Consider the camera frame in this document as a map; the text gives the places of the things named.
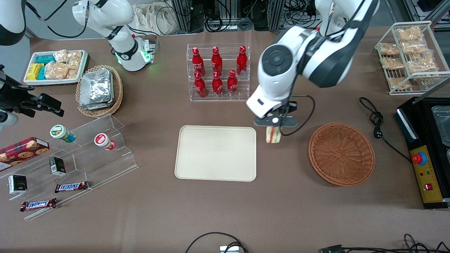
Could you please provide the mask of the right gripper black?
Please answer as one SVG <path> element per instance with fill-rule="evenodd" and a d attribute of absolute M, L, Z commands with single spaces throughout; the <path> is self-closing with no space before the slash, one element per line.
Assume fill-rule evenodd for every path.
<path fill-rule="evenodd" d="M 35 97 L 29 93 L 34 89 L 29 85 L 20 85 L 15 80 L 1 80 L 0 108 L 11 112 L 14 108 L 21 107 L 21 114 L 27 117 L 35 117 L 34 106 L 36 106 L 38 111 L 47 111 L 58 117 L 63 117 L 64 110 L 61 109 L 62 103 L 60 101 L 46 93 L 41 93 Z"/>

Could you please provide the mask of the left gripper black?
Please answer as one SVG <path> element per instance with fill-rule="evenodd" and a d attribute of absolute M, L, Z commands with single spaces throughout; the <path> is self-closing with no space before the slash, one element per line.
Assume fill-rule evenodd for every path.
<path fill-rule="evenodd" d="M 288 114 L 297 110 L 298 102 L 297 101 L 288 101 L 285 105 L 280 107 L 280 115 L 288 116 Z M 279 127 L 279 136 L 283 136 L 282 127 Z"/>

